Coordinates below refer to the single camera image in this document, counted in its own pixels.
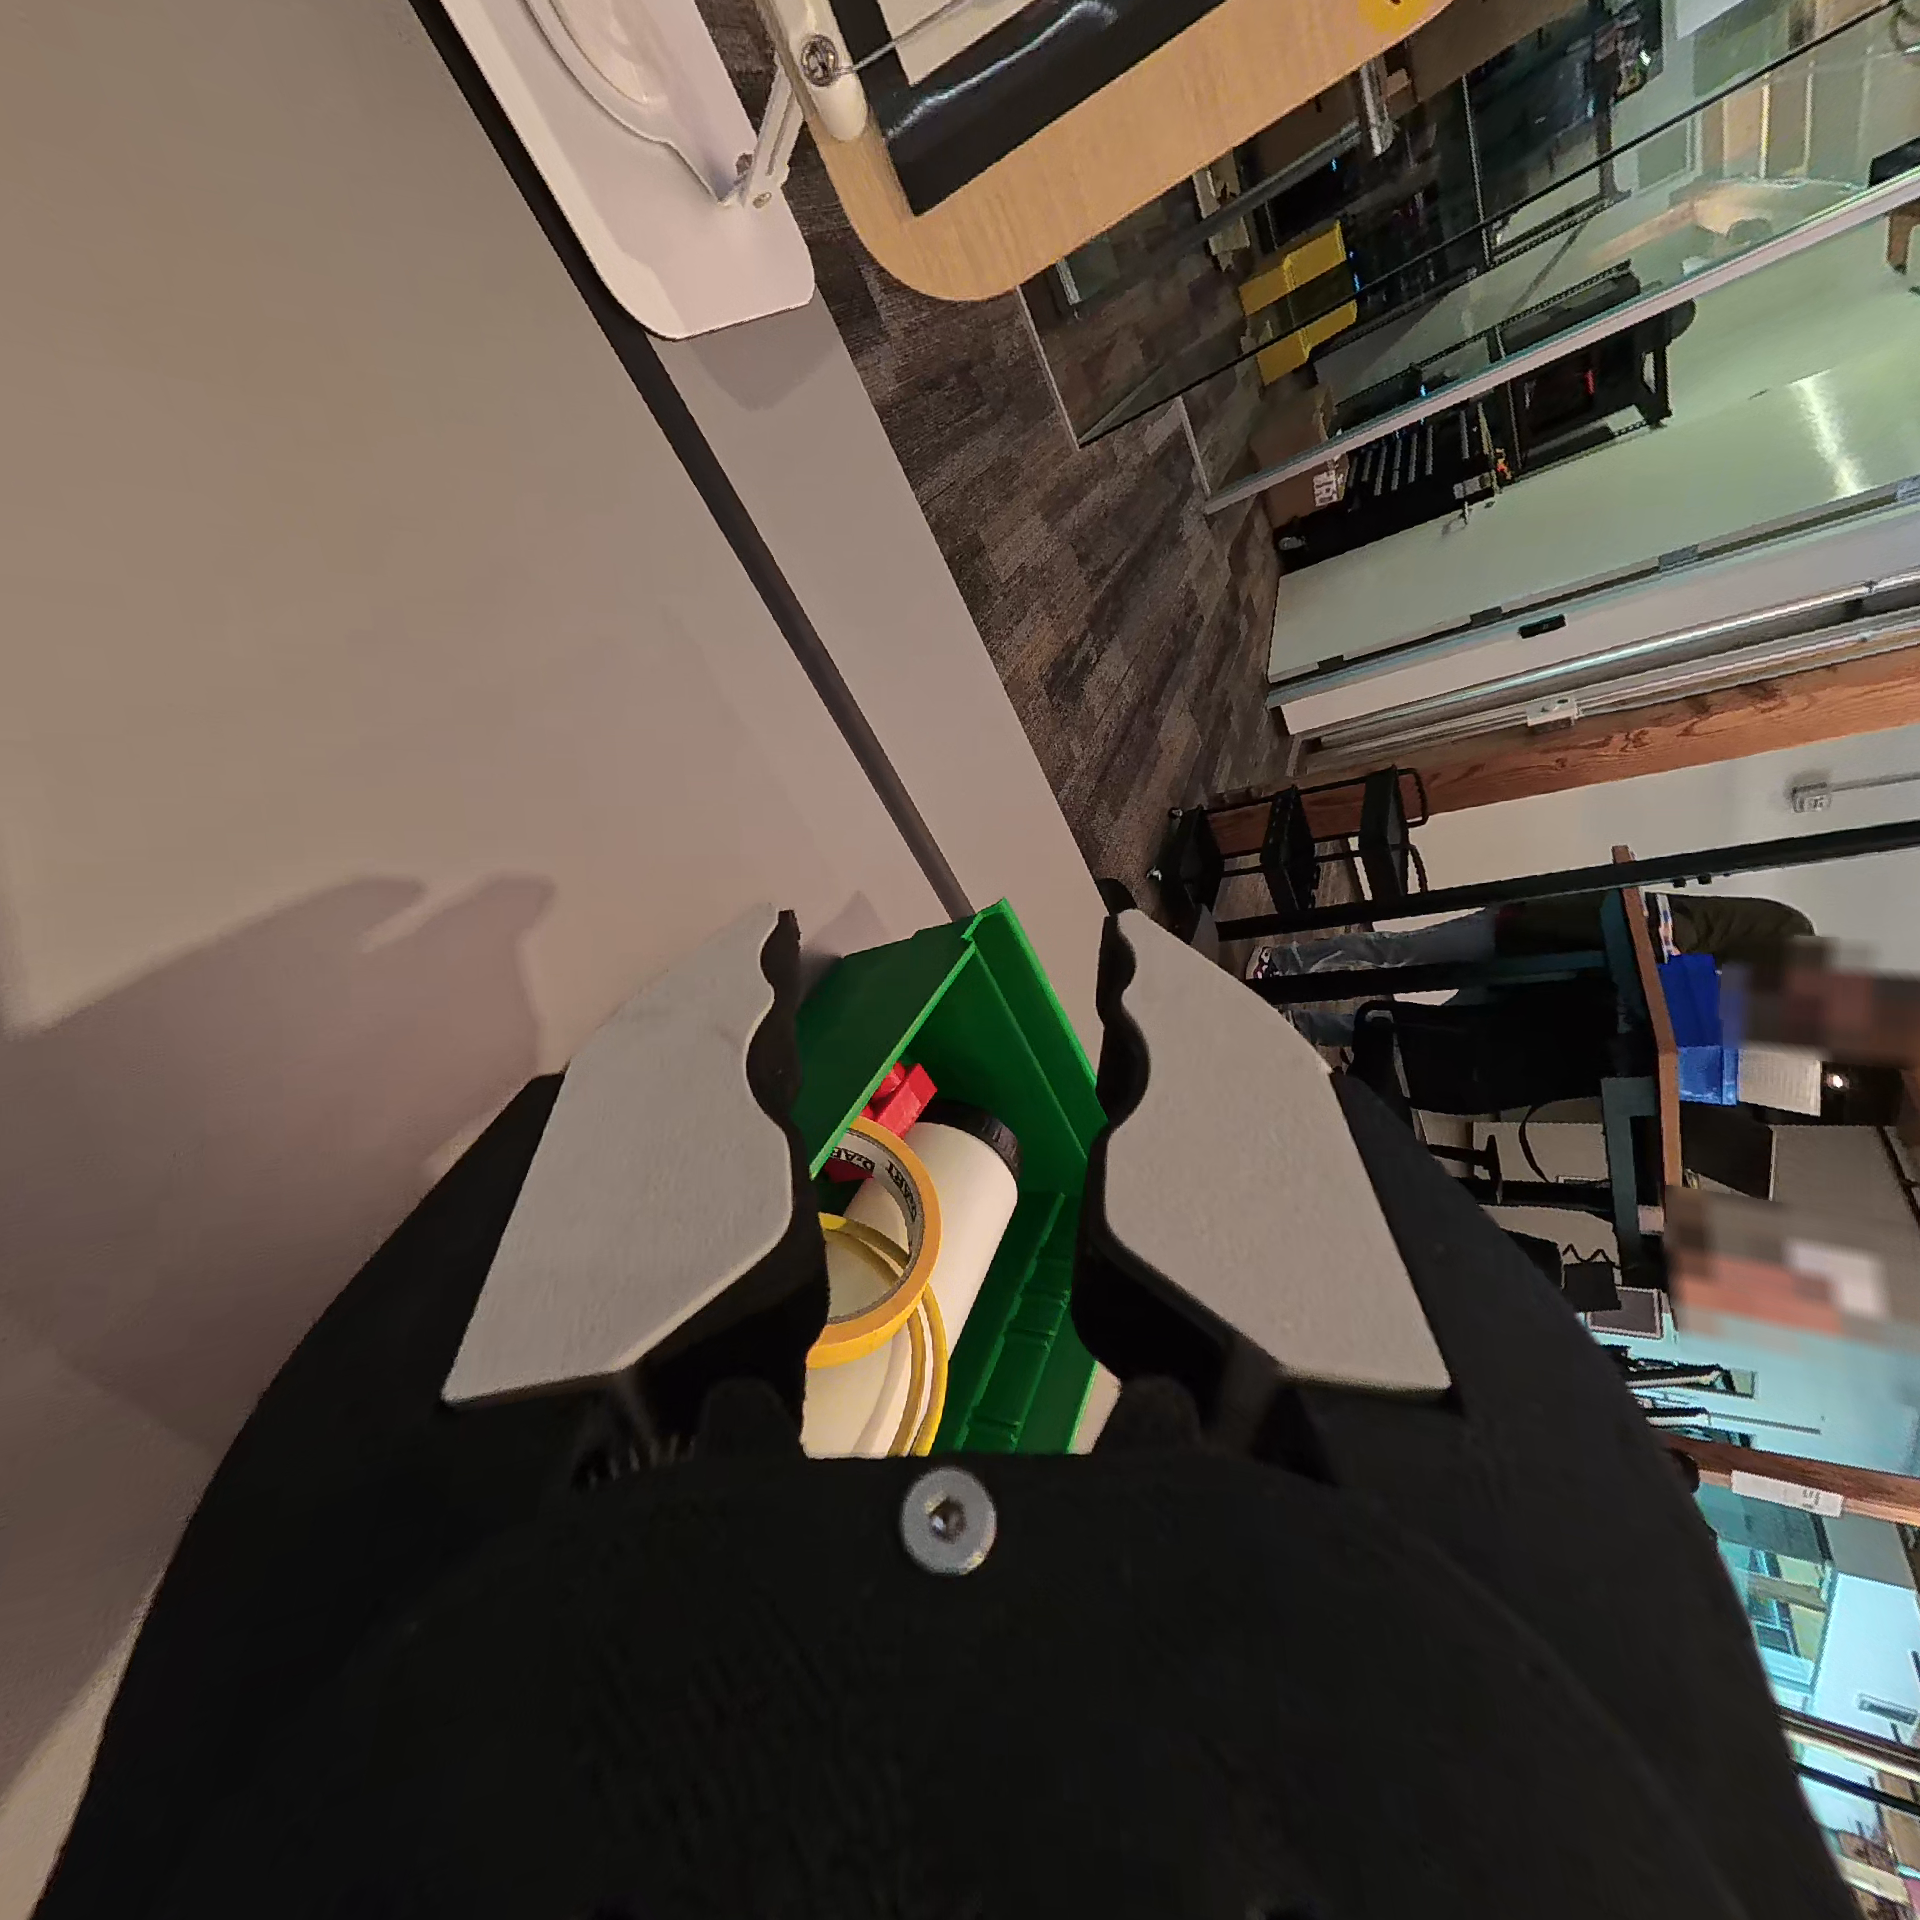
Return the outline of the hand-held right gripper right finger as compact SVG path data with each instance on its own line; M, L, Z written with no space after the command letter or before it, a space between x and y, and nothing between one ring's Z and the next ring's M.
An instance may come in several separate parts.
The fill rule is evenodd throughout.
M1213 1444L1306 1390L1442 1408L1454 1380L1331 1069L1142 912L1099 940L1102 1128L1069 1315L1122 1390L1176 1387Z

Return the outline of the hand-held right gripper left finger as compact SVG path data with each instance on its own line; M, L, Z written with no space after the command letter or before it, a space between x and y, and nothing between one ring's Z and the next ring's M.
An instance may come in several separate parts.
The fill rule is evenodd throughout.
M607 1390L694 1431L758 1380L797 1423L829 1300L793 1125L802 938L746 907L629 996L561 1071L443 1377L452 1408Z

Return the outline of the green plastic bin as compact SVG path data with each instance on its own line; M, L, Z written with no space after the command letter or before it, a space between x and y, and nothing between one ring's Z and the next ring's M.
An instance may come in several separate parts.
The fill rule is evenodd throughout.
M940 1296L947 1376L929 1452L1060 1453L1088 1404L1093 1359L1069 1314L1092 1142L1089 1057L1007 902L832 962L796 1016L802 1087L792 1118L827 1212L859 1181L827 1173L890 1069L977 1110L1017 1144L1017 1192L965 1305Z

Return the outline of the white desk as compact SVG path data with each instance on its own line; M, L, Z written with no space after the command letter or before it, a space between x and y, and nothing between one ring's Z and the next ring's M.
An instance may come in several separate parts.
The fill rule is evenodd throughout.
M1007 902L1056 992L1092 999L1089 864L826 301L656 351L947 914Z
M3 3L3 1916L252 1406L756 902L940 914L407 3Z

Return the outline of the yellow masking tape roll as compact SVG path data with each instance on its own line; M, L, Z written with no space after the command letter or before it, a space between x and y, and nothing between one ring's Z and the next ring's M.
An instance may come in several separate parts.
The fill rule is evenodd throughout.
M947 1314L938 1283L875 1351L809 1368L800 1441L809 1458L923 1455L945 1414Z
M866 1175L863 1198L888 1201L893 1230L820 1212L827 1252L827 1315L805 1365L827 1371L884 1350L927 1305L944 1247L944 1212L919 1156L874 1118L855 1116L827 1162Z

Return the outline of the black office chair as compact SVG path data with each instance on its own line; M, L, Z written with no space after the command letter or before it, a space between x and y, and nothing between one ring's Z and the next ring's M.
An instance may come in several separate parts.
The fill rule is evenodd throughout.
M1345 1074L1403 1125L1416 1112L1528 1118L1557 1100L1599 1098L1614 1036L1614 992L1586 975L1463 1006L1376 997L1355 1009Z

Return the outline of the white cylinder with black cap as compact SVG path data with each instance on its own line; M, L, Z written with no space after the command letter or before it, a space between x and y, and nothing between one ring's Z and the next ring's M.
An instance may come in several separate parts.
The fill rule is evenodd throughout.
M1017 1175L977 1125L922 1116L903 1142L923 1162L940 1201L942 1247L929 1283L940 1290L947 1335L953 1335L965 1328L1013 1217ZM826 1214L896 1227L890 1201L861 1195L866 1173L829 1160L826 1167L844 1171L844 1179L832 1183Z

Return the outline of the black metal stool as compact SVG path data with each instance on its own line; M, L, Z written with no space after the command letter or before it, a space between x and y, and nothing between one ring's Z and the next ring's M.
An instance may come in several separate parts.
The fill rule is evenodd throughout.
M1352 866L1363 902L1397 904L1427 889L1414 832L1427 826L1425 778L1377 768L1320 784L1235 792L1172 807L1146 879L1182 936L1217 912L1228 882L1261 882L1284 930L1322 906L1324 871Z

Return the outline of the blue bag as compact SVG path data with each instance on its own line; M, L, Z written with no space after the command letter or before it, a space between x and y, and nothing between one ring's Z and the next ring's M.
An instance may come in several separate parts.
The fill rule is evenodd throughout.
M1733 1108L1740 1092L1738 1002L1726 997L1719 962L1706 952L1676 953L1656 964L1676 1053L1681 1102Z

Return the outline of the black shelf rack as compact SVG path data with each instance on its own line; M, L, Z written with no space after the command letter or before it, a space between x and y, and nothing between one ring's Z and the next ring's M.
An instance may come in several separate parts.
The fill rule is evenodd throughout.
M1595 452L1636 425L1665 425L1670 349L1693 319L1695 303L1679 300L1341 454L1326 479L1311 482L1311 505L1284 507L1273 526L1279 573L1429 522L1468 518L1523 477Z

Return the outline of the yellow storage bins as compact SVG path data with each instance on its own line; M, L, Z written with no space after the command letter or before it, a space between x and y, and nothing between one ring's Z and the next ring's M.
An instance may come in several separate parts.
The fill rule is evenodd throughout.
M1341 220L1256 262L1238 305L1261 390L1306 370L1314 349L1357 324L1359 287Z

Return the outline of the glass partition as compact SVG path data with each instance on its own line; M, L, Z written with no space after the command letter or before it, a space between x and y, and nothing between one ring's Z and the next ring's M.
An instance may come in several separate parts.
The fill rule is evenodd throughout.
M1024 291L1072 443L1167 417L1284 510L1513 357L1915 171L1915 3L1447 3ZM1339 220L1355 324L1261 387L1238 287Z

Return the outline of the white lamp base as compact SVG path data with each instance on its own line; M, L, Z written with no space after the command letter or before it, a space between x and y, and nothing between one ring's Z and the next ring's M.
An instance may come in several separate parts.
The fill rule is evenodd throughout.
M829 3L758 5L776 61L758 120L694 1L445 1L443 12L631 319L691 340L812 301L789 162L809 110L835 139L868 124Z

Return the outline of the wooden table with black mat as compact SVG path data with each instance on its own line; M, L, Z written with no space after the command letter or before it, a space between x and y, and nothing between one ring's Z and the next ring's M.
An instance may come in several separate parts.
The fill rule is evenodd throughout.
M1222 1L931 209L875 129L817 135L853 233L899 283L984 301L1416 34L1443 1Z

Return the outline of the wooden desk with teal frame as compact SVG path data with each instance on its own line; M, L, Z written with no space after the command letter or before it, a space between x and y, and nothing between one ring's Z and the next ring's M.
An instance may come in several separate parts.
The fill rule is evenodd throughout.
M1678 1048L1660 984L1644 889L1630 845L1610 851L1618 879L1599 895L1599 958L1611 989L1610 1071L1599 1082L1599 1136L1622 1272L1662 1275L1667 1187L1683 1185Z

